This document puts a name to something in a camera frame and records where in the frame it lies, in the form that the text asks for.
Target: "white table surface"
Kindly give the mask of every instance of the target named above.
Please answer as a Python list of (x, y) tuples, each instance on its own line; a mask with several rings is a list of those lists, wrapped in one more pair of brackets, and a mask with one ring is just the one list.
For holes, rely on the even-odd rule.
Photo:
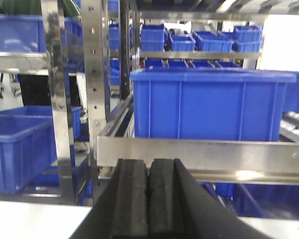
[[(0, 201), (0, 239), (67, 239), (90, 207)], [(299, 239), (299, 221), (240, 218), (275, 239)]]

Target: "black object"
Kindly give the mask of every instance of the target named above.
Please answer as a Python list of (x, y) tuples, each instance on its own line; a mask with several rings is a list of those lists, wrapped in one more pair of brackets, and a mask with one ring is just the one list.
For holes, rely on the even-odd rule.
[(154, 160), (147, 198), (146, 180), (143, 161), (119, 160), (109, 185), (71, 238), (270, 238), (223, 208), (179, 159)]
[(111, 181), (71, 239), (147, 238), (147, 172), (119, 159)]
[[(18, 75), (24, 106), (50, 106), (50, 90), (47, 76)], [(70, 76), (71, 106), (81, 106), (76, 76)]]

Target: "small blue bin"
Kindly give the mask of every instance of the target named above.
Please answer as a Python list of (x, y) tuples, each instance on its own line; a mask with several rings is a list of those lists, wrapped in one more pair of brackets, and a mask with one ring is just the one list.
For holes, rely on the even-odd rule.
[(120, 85), (120, 70), (111, 68), (111, 85), (119, 86)]
[(110, 66), (114, 69), (120, 69), (120, 60), (119, 58), (111, 58), (110, 59)]
[(294, 73), (297, 75), (297, 81), (287, 85), (284, 112), (299, 112), (299, 72)]
[(0, 193), (21, 190), (51, 163), (50, 118), (0, 116)]
[(164, 25), (143, 25), (142, 27), (142, 41), (159, 41), (165, 40)]
[(169, 67), (188, 67), (186, 61), (184, 60), (167, 60), (167, 64)]
[[(65, 29), (82, 37), (81, 24), (72, 18), (65, 18)], [(0, 51), (46, 52), (42, 17), (0, 14)]]
[(170, 35), (172, 51), (194, 51), (195, 40), (190, 35)]
[(215, 61), (215, 67), (216, 68), (234, 68), (234, 67), (240, 67), (240, 66), (233, 61)]
[(238, 42), (261, 41), (262, 34), (257, 26), (234, 26), (234, 37)]
[(299, 220), (299, 186), (236, 184), (233, 205), (243, 217)]
[(259, 52), (262, 41), (256, 42), (237, 42), (233, 44), (233, 50), (237, 52)]
[[(73, 120), (73, 134), (77, 138), (81, 134), (81, 121), (80, 121), (81, 108), (72, 107), (72, 120)], [(52, 118), (51, 106), (25, 106), (6, 111), (0, 111), (0, 115), (10, 116), (29, 116), (33, 119), (38, 118)]]
[(131, 79), (136, 137), (277, 141), (286, 85), (296, 76), (162, 67)]
[(109, 11), (119, 11), (119, 0), (109, 0)]
[(196, 46), (201, 51), (230, 52), (234, 41), (212, 34), (197, 34)]
[(142, 51), (164, 51), (164, 41), (141, 41)]
[(164, 63), (162, 59), (147, 59), (144, 60), (144, 64), (146, 68), (149, 67), (164, 67)]
[(214, 68), (214, 66), (208, 60), (192, 60), (190, 61), (190, 65), (195, 68), (199, 68), (199, 67)]

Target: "blue storage crate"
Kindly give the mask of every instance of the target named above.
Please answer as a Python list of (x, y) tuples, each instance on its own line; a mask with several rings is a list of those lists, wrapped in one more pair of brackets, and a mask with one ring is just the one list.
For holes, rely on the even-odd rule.
[(286, 85), (296, 76), (145, 68), (131, 73), (131, 79), (136, 137), (277, 141)]
[(235, 68), (235, 67), (240, 67), (240, 66), (233, 61), (215, 61), (215, 67), (216, 68)]
[(299, 72), (293, 72), (297, 75), (297, 81), (287, 85), (284, 112), (299, 112)]
[(233, 44), (233, 50), (237, 52), (259, 52), (262, 41), (256, 42), (237, 42)]
[(164, 25), (143, 25), (142, 41), (163, 41), (165, 40), (165, 27)]
[(190, 35), (170, 35), (172, 51), (194, 51), (195, 40)]
[[(65, 18), (65, 29), (82, 36), (81, 24), (72, 18)], [(0, 14), (0, 51), (46, 52), (42, 17)]]
[(109, 0), (109, 11), (119, 11), (119, 0)]
[(243, 217), (299, 220), (299, 186), (236, 184), (233, 205)]
[(110, 39), (110, 50), (119, 50), (120, 49), (120, 40), (119, 39)]
[(142, 51), (164, 51), (164, 41), (141, 41)]
[(111, 85), (112, 86), (119, 86), (120, 85), (120, 70), (111, 68)]
[(167, 60), (167, 64), (169, 67), (188, 67), (186, 61), (184, 60)]
[[(80, 121), (81, 108), (72, 107), (72, 120), (73, 120), (73, 134), (77, 138), (81, 134), (81, 121)], [(10, 116), (29, 116), (31, 118), (52, 118), (51, 106), (25, 106), (6, 111), (0, 111), (0, 115)]]
[(260, 41), (262, 34), (257, 26), (234, 26), (234, 37), (238, 42)]
[(196, 36), (196, 46), (201, 51), (230, 52), (233, 43), (232, 40), (212, 34)]
[(144, 60), (144, 64), (146, 68), (149, 67), (164, 67), (164, 63), (162, 59), (147, 59)]
[(118, 23), (110, 24), (110, 40), (120, 40), (120, 27)]
[(214, 66), (208, 60), (191, 60), (190, 65), (195, 68), (198, 67), (214, 68)]
[(111, 58), (110, 59), (110, 66), (114, 69), (120, 69), (120, 60), (119, 58)]
[(49, 118), (0, 116), (0, 193), (16, 193), (51, 162)]

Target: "metal shelving rack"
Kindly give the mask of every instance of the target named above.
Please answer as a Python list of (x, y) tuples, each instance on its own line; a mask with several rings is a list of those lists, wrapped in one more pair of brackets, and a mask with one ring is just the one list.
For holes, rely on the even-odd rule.
[[(184, 59), (258, 59), (261, 53), (214, 53), (214, 52), (140, 52), (140, 19), (164, 20), (231, 20), (254, 21), (264, 23), (270, 14), (299, 14), (290, 1), (256, 1), (258, 8), (248, 6), (250, 1), (231, 1), (226, 9), (220, 5), (202, 8), (164, 7), (158, 8), (141, 0), (127, 0), (129, 8), (122, 6), (123, 11), (133, 12), (133, 69), (137, 69), (140, 58), (184, 58)], [(126, 36), (127, 29), (121, 29)], [(121, 58), (123, 65), (128, 65), (127, 58)], [(129, 82), (122, 74), (121, 86)], [(117, 110), (124, 112), (133, 105), (133, 97), (125, 100), (125, 106)], [(292, 132), (281, 130), (291, 141), (286, 142), (242, 142), (242, 141), (208, 141), (208, 140), (172, 140), (133, 138), (133, 115), (117, 114), (111, 118), (106, 130), (97, 136), (95, 145), (96, 159), (102, 170), (99, 179), (111, 177), (118, 158), (143, 159), (148, 167), (154, 158), (180, 158), (192, 175), (201, 181), (293, 184), (299, 185), (299, 137)], [(123, 128), (126, 137), (113, 137), (117, 129)]]
[[(46, 31), (47, 54), (0, 53), (0, 72), (49, 75), (60, 191), (44, 193), (37, 189), (20, 195), (22, 200), (33, 198), (44, 202), (77, 204), (78, 188), (75, 187), (73, 168), (73, 129), (68, 81), (66, 47), (61, 43), (64, 37), (62, 1), (41, 0), (42, 15)], [(138, 68), (140, 57), (150, 58), (251, 58), (259, 53), (210, 53), (210, 52), (140, 52), (141, 18), (151, 19), (215, 19), (264, 22), (272, 14), (297, 14), (297, 6), (288, 6), (286, 11), (276, 10), (276, 2), (265, 1), (265, 14), (242, 11), (241, 0), (234, 1), (230, 8), (218, 12), (218, 7), (205, 10), (171, 8), (169, 10), (138, 6), (135, 0), (120, 0), (120, 12), (108, 13), (105, 0), (82, 0), (82, 24), (84, 30), (84, 60), (86, 70), (90, 165), (93, 180), (93, 199), (97, 200), (106, 180), (111, 176), (118, 158), (143, 159), (150, 166), (154, 158), (181, 158), (198, 180), (224, 182), (257, 182), (278, 184), (299, 184), (299, 143), (239, 142), (205, 140), (170, 140), (133, 138), (133, 92), (130, 89), (129, 20), (133, 19), (132, 64)], [(54, 15), (54, 21), (48, 20)], [(109, 51), (109, 17), (119, 17), (121, 23), (120, 51)], [(49, 28), (60, 29), (56, 32)], [(121, 102), (110, 112), (109, 57), (121, 60)], [(6, 195), (8, 199), (20, 200), (18, 195)]]

